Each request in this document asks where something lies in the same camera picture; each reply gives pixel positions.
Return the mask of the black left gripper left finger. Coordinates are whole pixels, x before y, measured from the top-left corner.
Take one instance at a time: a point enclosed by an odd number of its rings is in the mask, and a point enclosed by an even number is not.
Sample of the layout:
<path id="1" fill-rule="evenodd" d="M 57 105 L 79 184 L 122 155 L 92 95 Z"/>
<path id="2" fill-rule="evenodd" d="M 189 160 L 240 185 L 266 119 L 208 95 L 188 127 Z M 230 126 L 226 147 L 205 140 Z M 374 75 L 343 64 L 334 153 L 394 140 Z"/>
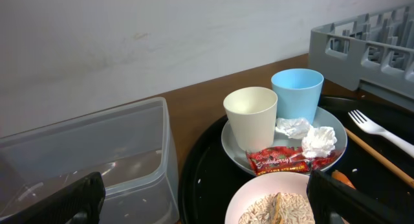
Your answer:
<path id="1" fill-rule="evenodd" d="M 101 173 L 93 172 L 40 202 L 13 214 L 2 224 L 98 224 L 105 200 Z"/>

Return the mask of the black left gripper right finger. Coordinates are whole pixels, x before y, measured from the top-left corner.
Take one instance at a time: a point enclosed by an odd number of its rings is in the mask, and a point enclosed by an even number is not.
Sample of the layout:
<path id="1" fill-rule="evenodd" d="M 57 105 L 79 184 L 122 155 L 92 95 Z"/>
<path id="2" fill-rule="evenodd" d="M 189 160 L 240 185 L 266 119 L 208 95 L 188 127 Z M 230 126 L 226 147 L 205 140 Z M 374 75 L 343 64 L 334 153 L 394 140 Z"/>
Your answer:
<path id="1" fill-rule="evenodd" d="M 316 223 L 413 223 L 411 214 L 392 210 L 320 170 L 310 173 L 306 193 Z"/>

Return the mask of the orange carrot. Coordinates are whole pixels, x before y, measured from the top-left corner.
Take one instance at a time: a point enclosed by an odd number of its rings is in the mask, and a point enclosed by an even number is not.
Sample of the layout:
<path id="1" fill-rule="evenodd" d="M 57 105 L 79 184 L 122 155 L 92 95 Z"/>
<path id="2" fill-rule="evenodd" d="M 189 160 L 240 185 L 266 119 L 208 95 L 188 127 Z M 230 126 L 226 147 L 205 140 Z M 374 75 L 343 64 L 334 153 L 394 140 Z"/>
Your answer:
<path id="1" fill-rule="evenodd" d="M 343 174 L 342 172 L 339 172 L 338 170 L 335 170 L 332 174 L 331 177 L 337 181 L 342 182 L 343 184 L 355 189 L 354 185 L 352 184 L 352 182 L 348 179 L 348 177 Z"/>

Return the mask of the cooked rice pile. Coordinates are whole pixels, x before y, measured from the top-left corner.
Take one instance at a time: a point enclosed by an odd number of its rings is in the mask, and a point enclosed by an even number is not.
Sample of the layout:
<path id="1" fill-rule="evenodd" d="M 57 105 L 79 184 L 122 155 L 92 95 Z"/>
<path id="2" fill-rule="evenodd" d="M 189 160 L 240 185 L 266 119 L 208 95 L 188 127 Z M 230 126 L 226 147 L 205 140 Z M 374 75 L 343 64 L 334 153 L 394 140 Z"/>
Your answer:
<path id="1" fill-rule="evenodd" d="M 238 224 L 271 224 L 277 194 L 262 197 L 250 205 Z M 309 200 L 300 194 L 282 193 L 280 224 L 315 224 Z"/>

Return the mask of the pink bowl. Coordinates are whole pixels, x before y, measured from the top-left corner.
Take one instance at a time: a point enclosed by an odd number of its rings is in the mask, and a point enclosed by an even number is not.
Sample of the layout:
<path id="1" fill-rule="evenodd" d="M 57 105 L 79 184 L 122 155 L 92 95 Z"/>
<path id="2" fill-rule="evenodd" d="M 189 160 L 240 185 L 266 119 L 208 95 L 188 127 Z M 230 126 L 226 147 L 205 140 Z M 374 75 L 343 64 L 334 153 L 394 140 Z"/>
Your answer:
<path id="1" fill-rule="evenodd" d="M 276 172 L 260 175 L 243 185 L 228 205 L 225 223 L 234 224 L 258 199 L 270 194 L 291 193 L 307 198 L 306 188 L 309 177 L 293 172 Z"/>

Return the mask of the white napkin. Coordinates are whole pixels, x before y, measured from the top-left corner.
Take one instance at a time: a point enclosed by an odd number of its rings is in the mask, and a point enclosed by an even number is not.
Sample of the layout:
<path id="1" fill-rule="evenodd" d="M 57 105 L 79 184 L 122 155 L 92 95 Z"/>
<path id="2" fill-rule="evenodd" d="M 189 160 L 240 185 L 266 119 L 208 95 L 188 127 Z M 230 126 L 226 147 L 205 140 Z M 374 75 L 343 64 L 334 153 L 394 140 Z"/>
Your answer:
<path id="1" fill-rule="evenodd" d="M 337 138 L 332 127 L 310 127 L 307 135 L 301 140 L 302 155 L 305 158 L 328 157 L 335 149 Z"/>

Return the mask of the red strawberry snack wrapper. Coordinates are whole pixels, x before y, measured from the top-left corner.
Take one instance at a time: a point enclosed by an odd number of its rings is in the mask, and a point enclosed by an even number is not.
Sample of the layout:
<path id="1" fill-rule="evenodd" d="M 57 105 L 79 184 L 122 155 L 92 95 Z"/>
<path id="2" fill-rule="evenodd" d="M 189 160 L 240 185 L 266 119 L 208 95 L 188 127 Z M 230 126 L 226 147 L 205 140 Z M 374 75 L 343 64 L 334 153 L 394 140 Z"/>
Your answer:
<path id="1" fill-rule="evenodd" d="M 344 150 L 333 150 L 326 157 L 306 158 L 301 148 L 275 146 L 254 153 L 245 152 L 250 167 L 256 175 L 272 172 L 309 173 L 311 170 L 328 169 Z"/>

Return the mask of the white tissue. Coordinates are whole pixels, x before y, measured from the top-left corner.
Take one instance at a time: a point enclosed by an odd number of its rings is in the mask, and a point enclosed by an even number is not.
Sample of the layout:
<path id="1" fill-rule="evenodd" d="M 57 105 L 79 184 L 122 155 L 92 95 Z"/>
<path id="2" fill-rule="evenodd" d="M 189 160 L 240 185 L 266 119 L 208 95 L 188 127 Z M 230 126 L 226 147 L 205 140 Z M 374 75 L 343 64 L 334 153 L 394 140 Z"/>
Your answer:
<path id="1" fill-rule="evenodd" d="M 302 139 L 311 128 L 311 124 L 306 118 L 277 118 L 275 131 L 286 135 L 290 139 Z"/>

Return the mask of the light blue plastic cup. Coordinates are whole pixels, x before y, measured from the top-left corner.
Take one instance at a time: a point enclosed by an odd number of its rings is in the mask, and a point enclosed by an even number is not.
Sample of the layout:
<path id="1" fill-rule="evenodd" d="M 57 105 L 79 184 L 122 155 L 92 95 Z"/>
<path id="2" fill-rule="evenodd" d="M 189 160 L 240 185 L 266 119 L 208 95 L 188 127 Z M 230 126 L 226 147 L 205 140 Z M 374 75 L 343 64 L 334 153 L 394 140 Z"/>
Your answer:
<path id="1" fill-rule="evenodd" d="M 324 77 L 311 69 L 287 69 L 271 77 L 272 89 L 278 96 L 278 118 L 306 118 L 313 123 Z"/>

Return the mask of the cream plastic cup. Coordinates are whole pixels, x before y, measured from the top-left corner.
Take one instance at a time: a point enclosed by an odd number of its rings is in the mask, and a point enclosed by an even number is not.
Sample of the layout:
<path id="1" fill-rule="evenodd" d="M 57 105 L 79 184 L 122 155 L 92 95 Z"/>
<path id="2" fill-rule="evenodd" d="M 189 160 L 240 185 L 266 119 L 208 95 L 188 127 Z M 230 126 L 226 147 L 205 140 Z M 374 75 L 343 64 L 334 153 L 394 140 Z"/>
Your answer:
<path id="1" fill-rule="evenodd" d="M 278 96 L 265 87 L 245 87 L 225 97 L 223 106 L 238 146 L 248 152 L 274 142 Z"/>

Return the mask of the brown food scrap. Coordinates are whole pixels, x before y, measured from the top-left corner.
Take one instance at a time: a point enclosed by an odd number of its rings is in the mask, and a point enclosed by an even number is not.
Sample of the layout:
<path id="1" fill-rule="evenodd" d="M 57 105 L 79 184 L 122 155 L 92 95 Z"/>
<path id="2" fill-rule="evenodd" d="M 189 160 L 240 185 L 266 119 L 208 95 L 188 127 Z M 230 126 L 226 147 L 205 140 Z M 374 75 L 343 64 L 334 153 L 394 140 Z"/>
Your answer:
<path id="1" fill-rule="evenodd" d="M 283 223 L 283 216 L 281 213 L 281 203 L 282 203 L 282 193 L 277 193 L 275 198 L 275 206 L 273 211 L 272 220 L 270 221 L 271 224 L 280 224 Z"/>

